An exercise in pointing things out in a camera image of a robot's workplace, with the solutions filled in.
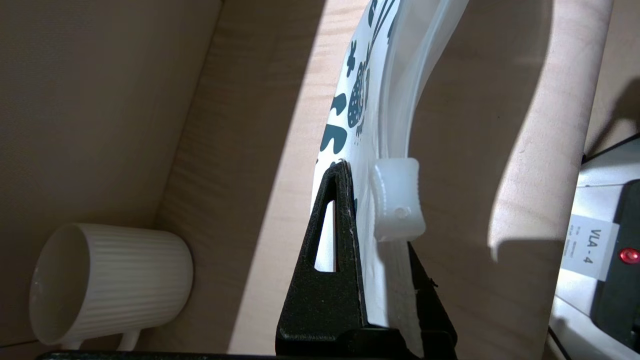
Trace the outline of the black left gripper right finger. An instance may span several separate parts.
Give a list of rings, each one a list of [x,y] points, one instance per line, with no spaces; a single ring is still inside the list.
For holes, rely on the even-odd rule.
[[[458,341],[454,328],[441,299],[438,285],[426,273],[413,246],[407,244],[411,277],[416,299],[416,310],[420,328],[424,359],[456,359]]]

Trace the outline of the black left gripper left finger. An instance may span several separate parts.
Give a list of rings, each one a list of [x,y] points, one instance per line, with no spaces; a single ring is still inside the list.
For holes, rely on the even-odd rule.
[[[336,272],[318,271],[323,224],[334,205]],[[350,357],[348,333],[367,323],[354,181],[340,161],[323,174],[275,335],[275,353],[288,357]]]

